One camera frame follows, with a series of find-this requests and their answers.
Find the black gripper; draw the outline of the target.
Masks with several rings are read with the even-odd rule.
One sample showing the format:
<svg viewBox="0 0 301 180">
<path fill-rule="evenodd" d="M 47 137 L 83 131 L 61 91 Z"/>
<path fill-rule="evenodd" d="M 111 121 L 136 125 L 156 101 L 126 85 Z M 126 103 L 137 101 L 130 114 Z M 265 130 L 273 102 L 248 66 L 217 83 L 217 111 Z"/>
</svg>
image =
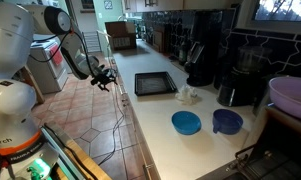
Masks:
<svg viewBox="0 0 301 180">
<path fill-rule="evenodd" d="M 92 77 L 92 85 L 97 85 L 100 90 L 110 92 L 106 85 L 116 81 L 116 71 L 113 68 L 100 66 L 92 69 Z"/>
</svg>

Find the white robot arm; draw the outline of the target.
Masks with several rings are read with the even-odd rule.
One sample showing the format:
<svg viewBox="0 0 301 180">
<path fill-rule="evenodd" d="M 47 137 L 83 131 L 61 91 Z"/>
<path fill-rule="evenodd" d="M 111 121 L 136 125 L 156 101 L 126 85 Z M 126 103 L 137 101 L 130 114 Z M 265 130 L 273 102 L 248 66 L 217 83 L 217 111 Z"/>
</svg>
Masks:
<svg viewBox="0 0 301 180">
<path fill-rule="evenodd" d="M 44 5 L 16 5 L 0 2 L 0 156 L 25 156 L 41 143 L 41 132 L 30 111 L 35 104 L 34 89 L 13 76 L 28 61 L 33 36 L 54 35 L 61 40 L 61 53 L 80 80 L 91 78 L 104 90 L 115 80 L 90 55 L 79 53 L 83 46 L 78 27 L 60 8 Z"/>
</svg>

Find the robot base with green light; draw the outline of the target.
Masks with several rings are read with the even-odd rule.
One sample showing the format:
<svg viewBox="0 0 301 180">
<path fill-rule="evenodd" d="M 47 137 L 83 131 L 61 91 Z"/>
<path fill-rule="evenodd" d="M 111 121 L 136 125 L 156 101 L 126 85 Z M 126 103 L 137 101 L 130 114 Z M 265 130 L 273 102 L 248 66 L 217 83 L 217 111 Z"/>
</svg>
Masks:
<svg viewBox="0 0 301 180">
<path fill-rule="evenodd" d="M 0 180 L 111 180 L 110 176 L 60 127 L 45 124 L 31 141 L 0 154 Z"/>
</svg>

